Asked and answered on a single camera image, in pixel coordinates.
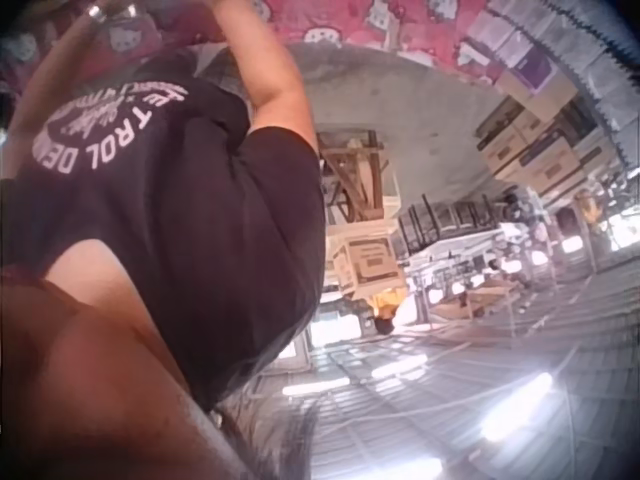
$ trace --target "hello kitty pattern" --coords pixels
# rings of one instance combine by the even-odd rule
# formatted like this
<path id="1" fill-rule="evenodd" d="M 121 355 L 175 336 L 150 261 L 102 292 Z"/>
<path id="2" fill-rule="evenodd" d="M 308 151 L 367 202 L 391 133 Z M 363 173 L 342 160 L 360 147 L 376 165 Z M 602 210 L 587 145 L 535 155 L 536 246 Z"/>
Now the hello kitty pattern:
<path id="1" fill-rule="evenodd" d="M 252 0 L 252 4 L 285 43 L 380 50 L 393 45 L 406 58 L 484 83 L 493 83 L 503 70 L 493 58 L 486 64 L 487 52 L 476 54 L 470 50 L 475 46 L 464 43 L 487 0 Z M 107 34 L 82 76 L 99 75 L 163 48 L 221 41 L 210 11 L 201 4 L 163 0 L 150 4 L 148 13 L 132 19 L 135 25 L 118 25 Z M 17 52 L 24 58 L 31 54 L 27 43 Z"/>

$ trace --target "ceiling light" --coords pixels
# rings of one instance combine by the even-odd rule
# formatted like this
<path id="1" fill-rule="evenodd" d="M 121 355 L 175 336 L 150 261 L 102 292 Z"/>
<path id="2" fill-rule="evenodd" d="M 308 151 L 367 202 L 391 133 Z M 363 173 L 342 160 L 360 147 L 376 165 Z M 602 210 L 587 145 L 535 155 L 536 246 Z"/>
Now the ceiling light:
<path id="1" fill-rule="evenodd" d="M 442 473 L 442 462 L 437 458 L 426 458 L 409 462 L 385 472 L 390 480 L 434 480 Z"/>
<path id="2" fill-rule="evenodd" d="M 442 300 L 443 298 L 444 298 L 444 292 L 442 290 L 439 290 L 439 289 L 429 290 L 429 302 L 431 302 L 432 305 L 436 305 L 437 303 L 440 303 L 440 300 Z"/>
<path id="3" fill-rule="evenodd" d="M 423 458 L 369 472 L 349 480 L 435 480 L 442 473 L 442 462 L 437 458 Z"/>
<path id="4" fill-rule="evenodd" d="M 424 377 L 425 374 L 426 374 L 426 372 L 424 371 L 424 369 L 423 368 L 419 368 L 418 370 L 414 370 L 412 372 L 405 373 L 404 375 L 402 375 L 402 378 L 415 382 L 416 380 L 420 380 L 422 377 Z"/>
<path id="5" fill-rule="evenodd" d="M 584 247 L 584 242 L 581 237 L 569 237 L 562 242 L 562 249 L 564 253 L 574 253 L 581 250 Z"/>
<path id="6" fill-rule="evenodd" d="M 631 170 L 629 173 L 627 173 L 627 180 L 633 180 L 634 178 L 636 178 L 638 175 L 640 175 L 640 167 L 638 168 L 634 168 L 633 170 Z"/>
<path id="7" fill-rule="evenodd" d="M 509 274 L 518 273 L 522 270 L 522 262 L 520 260 L 502 259 L 502 270 Z"/>
<path id="8" fill-rule="evenodd" d="M 471 277 L 471 285 L 473 288 L 477 288 L 484 283 L 485 277 L 482 274 L 474 275 Z"/>
<path id="9" fill-rule="evenodd" d="M 465 290 L 466 288 L 464 288 L 464 285 L 462 285 L 460 282 L 456 282 L 453 285 L 451 285 L 451 292 L 454 295 L 460 295 Z"/>
<path id="10" fill-rule="evenodd" d="M 539 250 L 534 250 L 531 252 L 531 261 L 536 267 L 541 265 L 546 265 L 549 263 L 549 257 L 547 257 L 544 253 Z"/>
<path id="11" fill-rule="evenodd" d="M 427 363 L 426 355 L 417 355 L 415 357 L 405 358 L 399 362 L 390 363 L 384 367 L 376 368 L 371 372 L 373 378 L 385 378 L 398 373 L 405 373 L 416 369 L 420 365 Z"/>
<path id="12" fill-rule="evenodd" d="M 300 385 L 289 385 L 282 389 L 282 394 L 288 397 L 296 395 L 307 395 L 310 393 L 326 392 L 335 388 L 346 387 L 351 381 L 347 377 L 329 380 L 327 382 L 303 383 Z"/>
<path id="13" fill-rule="evenodd" d="M 522 427 L 529 421 L 552 384 L 551 375 L 542 373 L 518 389 L 484 419 L 482 435 L 490 442 L 498 442 Z"/>

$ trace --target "person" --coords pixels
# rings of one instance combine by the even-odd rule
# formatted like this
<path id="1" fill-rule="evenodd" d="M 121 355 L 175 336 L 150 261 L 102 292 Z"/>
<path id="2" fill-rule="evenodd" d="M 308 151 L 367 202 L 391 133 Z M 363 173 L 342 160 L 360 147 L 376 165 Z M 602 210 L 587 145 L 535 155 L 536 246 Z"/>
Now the person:
<path id="1" fill-rule="evenodd" d="M 397 287 L 386 289 L 367 298 L 367 303 L 373 308 L 373 325 L 380 335 L 391 335 L 395 330 L 393 324 L 398 308 L 409 296 L 409 289 Z"/>
<path id="2" fill-rule="evenodd" d="M 2 432 L 27 478 L 260 477 L 206 413 L 319 302 L 316 134 L 301 76 L 251 3 L 203 1 L 251 120 L 173 54 L 68 101 L 120 0 L 75 22 L 11 119 Z"/>

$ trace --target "stacked boxes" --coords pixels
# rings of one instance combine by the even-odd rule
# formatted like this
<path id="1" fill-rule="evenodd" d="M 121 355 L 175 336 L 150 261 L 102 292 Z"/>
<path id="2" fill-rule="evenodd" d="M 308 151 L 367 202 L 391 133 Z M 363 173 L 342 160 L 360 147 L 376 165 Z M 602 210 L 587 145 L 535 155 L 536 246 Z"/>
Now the stacked boxes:
<path id="1" fill-rule="evenodd" d="M 567 95 L 556 95 L 562 101 L 569 89 L 564 92 Z M 579 96 L 559 108 L 551 120 L 515 106 L 511 114 L 505 113 L 505 105 L 513 105 L 513 99 L 492 114 L 499 115 L 502 123 L 492 124 L 491 117 L 483 123 L 484 131 L 486 125 L 494 128 L 478 149 L 497 180 L 531 187 L 545 207 L 559 208 L 570 202 L 588 187 L 590 178 L 597 178 L 617 161 L 614 145 Z"/>

